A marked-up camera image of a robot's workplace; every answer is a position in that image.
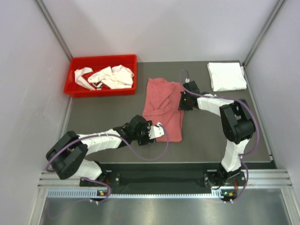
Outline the pink t shirt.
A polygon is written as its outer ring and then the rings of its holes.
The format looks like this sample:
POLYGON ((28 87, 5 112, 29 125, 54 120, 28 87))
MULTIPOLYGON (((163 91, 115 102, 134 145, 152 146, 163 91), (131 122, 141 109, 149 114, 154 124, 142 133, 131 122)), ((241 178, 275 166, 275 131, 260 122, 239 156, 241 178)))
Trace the pink t shirt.
POLYGON ((164 78, 150 78, 146 88, 142 116, 153 124, 161 123, 173 143, 182 141, 184 111, 179 110, 182 91, 179 82, 169 82, 164 78))

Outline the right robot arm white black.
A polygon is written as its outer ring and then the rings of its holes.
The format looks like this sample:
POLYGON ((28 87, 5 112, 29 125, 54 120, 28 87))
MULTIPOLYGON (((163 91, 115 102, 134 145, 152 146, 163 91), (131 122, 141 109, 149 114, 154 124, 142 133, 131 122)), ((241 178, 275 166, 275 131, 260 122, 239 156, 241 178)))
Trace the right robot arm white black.
POLYGON ((221 118, 223 133, 227 139, 225 154, 218 169, 219 181, 231 185, 241 168, 241 156, 256 131, 255 123, 248 111, 246 100, 218 98, 207 92, 200 92, 195 81, 186 79, 181 92, 179 110, 194 108, 208 111, 221 118))

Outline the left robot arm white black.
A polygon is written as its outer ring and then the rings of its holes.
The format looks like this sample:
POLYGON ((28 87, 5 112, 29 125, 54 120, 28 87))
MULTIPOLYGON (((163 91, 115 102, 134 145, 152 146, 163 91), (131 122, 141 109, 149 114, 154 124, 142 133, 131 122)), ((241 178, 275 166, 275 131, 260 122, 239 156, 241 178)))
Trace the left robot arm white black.
POLYGON ((137 141, 140 146, 154 143, 163 135, 160 123, 153 125, 151 120, 137 115, 129 123, 106 132, 78 135, 74 131, 68 131, 47 152, 46 159, 50 163, 48 167, 61 180, 85 177, 96 186, 101 186, 106 182, 106 174, 99 162, 86 160, 87 155, 122 148, 133 141, 137 141))

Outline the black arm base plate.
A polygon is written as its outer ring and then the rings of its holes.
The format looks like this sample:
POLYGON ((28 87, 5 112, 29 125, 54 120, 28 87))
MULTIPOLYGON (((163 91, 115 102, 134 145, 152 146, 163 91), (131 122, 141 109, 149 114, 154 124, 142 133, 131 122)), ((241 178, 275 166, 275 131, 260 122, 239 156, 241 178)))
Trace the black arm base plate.
POLYGON ((145 167, 141 170, 125 170, 123 167, 111 171, 104 170, 96 178, 91 178, 90 183, 103 182, 112 187, 125 186, 131 183, 192 183, 200 187, 217 188, 223 185, 231 185, 239 182, 245 174, 241 169, 233 172, 226 172, 222 165, 218 165, 216 171, 205 171, 196 166, 194 169, 182 169, 176 166, 175 169, 162 167, 161 169, 152 170, 145 167))

